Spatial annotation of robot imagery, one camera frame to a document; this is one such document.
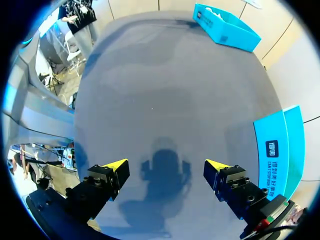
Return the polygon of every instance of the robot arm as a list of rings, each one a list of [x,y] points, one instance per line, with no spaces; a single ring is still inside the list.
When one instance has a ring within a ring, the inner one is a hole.
[[[246,221],[247,226],[240,235],[241,239],[249,236],[250,239],[255,237],[270,240],[279,237],[280,232],[273,232],[272,229],[280,226],[286,219],[295,205],[293,201],[287,201],[280,194],[272,201],[268,200],[268,190],[253,184],[246,177],[246,170],[238,165],[231,167],[207,159],[203,176],[218,200],[226,201],[234,214]]]

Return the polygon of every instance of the white wall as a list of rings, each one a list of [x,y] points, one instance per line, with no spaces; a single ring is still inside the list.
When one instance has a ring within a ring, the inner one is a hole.
[[[283,108],[300,105],[304,121],[320,115],[320,60],[305,32],[267,73]]]
[[[248,24],[261,41],[254,53],[261,60],[285,32],[293,15],[278,0],[260,0],[262,9],[245,6],[241,20]]]
[[[306,145],[302,180],[320,181],[320,118],[304,124],[304,135]]]
[[[109,3],[114,19],[158,11],[158,0],[109,0]]]
[[[160,11],[191,11],[195,4],[206,4],[240,16],[246,3],[242,0],[160,0]]]

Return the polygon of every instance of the logo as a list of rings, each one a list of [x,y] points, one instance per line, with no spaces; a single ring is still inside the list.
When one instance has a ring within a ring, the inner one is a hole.
[[[265,148],[266,148],[266,156],[268,158],[279,157],[278,140],[266,141]]]

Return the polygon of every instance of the person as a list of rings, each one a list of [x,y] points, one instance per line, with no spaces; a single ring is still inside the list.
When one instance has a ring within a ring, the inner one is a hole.
[[[29,157],[29,156],[26,156],[25,154],[21,154],[19,152],[16,152],[14,155],[13,155],[13,158],[11,159],[11,163],[12,163],[12,170],[13,170],[13,173],[17,170],[17,167],[19,166],[20,168],[23,169],[23,176],[24,176],[24,179],[27,179],[28,178],[28,173],[30,173],[30,176],[31,176],[31,180],[37,184],[36,182],[36,173],[33,169],[33,167],[30,165],[30,163],[28,162],[28,160],[35,160],[35,158],[32,158],[32,157]]]
[[[97,18],[92,8],[92,1],[67,0],[59,8],[58,15],[58,19],[68,24],[77,47],[86,59],[92,52],[93,42],[98,38],[98,31],[94,25]]]

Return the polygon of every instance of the screw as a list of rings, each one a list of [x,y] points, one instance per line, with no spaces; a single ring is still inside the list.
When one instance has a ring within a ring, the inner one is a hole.
[[[101,181],[99,178],[94,180],[94,185],[96,185],[97,187],[99,187],[101,185]]]
[[[255,197],[252,196],[252,195],[250,195],[250,196],[247,197],[246,200],[250,203],[250,202],[252,202],[253,200],[255,200]]]
[[[86,195],[84,195],[84,194],[80,195],[80,200],[81,201],[85,201],[86,199],[87,199]]]
[[[233,188],[238,187],[238,185],[239,185],[239,183],[238,183],[237,181],[234,181],[234,182],[232,183],[232,187],[233,187]]]

